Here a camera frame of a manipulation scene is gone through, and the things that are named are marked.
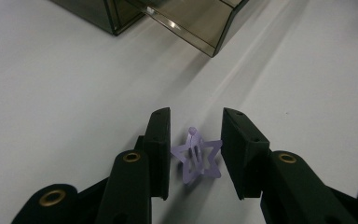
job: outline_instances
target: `brass screw insert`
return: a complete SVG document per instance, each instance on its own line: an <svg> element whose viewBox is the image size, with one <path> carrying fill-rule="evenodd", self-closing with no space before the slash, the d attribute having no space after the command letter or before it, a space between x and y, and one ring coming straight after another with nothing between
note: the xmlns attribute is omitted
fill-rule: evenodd
<svg viewBox="0 0 358 224"><path fill-rule="evenodd" d="M130 152L129 154L123 157L123 160L126 162L135 162L141 159L141 155L136 152Z"/></svg>
<svg viewBox="0 0 358 224"><path fill-rule="evenodd" d="M286 163L295 163L297 161L296 157L290 155L290 154L287 154L287 153L281 153L279 154L279 159L281 161L284 161Z"/></svg>
<svg viewBox="0 0 358 224"><path fill-rule="evenodd" d="M44 207L49 207L49 206L52 206L52 205L62 201L62 199L65 198L65 196L66 196L66 193L62 189L54 189L52 191L45 193L39 199L39 204Z"/></svg>

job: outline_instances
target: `white table surface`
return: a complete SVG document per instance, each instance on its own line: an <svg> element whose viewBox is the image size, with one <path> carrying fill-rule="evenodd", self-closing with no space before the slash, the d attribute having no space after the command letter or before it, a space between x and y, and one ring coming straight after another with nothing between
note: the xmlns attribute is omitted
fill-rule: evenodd
<svg viewBox="0 0 358 224"><path fill-rule="evenodd" d="M47 0L0 0L0 224L39 189L79 191L109 175L150 114L172 110L172 145L195 126L220 137L244 112L272 150L358 191L358 0L259 0L213 59L150 18L114 37ZM264 223L258 199L220 179L187 189L172 158L153 223Z"/></svg>

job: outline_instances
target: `screw hole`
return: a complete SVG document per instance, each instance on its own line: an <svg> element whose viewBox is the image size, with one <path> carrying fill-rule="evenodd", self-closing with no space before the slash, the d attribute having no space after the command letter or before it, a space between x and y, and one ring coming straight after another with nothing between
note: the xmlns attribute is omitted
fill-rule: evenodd
<svg viewBox="0 0 358 224"><path fill-rule="evenodd" d="M62 189L55 189L49 191L39 199L39 204L44 207L50 207L62 201L63 198L65 198L65 195L65 191L63 191Z"/></svg>
<svg viewBox="0 0 358 224"><path fill-rule="evenodd" d="M327 216L327 217L325 217L325 218L324 218L324 221L325 221L327 224L340 224L340 223L341 223L338 218L332 217L332 216Z"/></svg>
<svg viewBox="0 0 358 224"><path fill-rule="evenodd" d="M289 155L287 153L281 153L279 154L279 159L281 161L284 161L286 163L295 163L297 161L296 157Z"/></svg>
<svg viewBox="0 0 358 224"><path fill-rule="evenodd" d="M119 213L113 218L113 224L126 224L128 216L124 213Z"/></svg>
<svg viewBox="0 0 358 224"><path fill-rule="evenodd" d="M139 153L131 152L123 157L123 160L126 162L134 162L141 159L141 155Z"/></svg>

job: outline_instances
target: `lavender 3d-printed star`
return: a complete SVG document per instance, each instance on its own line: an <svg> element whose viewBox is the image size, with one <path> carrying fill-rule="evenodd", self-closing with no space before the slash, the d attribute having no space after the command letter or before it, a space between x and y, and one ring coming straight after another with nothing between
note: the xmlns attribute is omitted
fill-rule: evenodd
<svg viewBox="0 0 358 224"><path fill-rule="evenodd" d="M190 127L188 129L186 143L178 147L171 147L173 156L183 163L183 182L188 184L199 175L207 175L214 178L222 176L214 161L214 157L222 145L222 140L204 142L197 129ZM206 169L203 165L202 150L206 147L213 148L207 157L208 163L210 164L209 169ZM182 154L185 151L188 151L190 158L186 158L185 155Z"/></svg>

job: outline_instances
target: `star-shaped toy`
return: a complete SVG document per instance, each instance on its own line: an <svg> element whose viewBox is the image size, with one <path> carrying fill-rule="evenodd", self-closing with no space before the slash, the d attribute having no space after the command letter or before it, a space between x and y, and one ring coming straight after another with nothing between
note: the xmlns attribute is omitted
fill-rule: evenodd
<svg viewBox="0 0 358 224"><path fill-rule="evenodd" d="M183 163L183 182L188 184L199 175L207 175L213 178L219 178L222 176L216 162L214 161L214 157L222 145L222 140L204 142L197 129L190 127L188 129L186 143L178 147L171 147L171 153L173 156ZM202 150L206 147L213 148L207 157L210 164L209 169L205 169L203 165ZM183 154L185 151L188 151L190 158L185 157Z"/></svg>

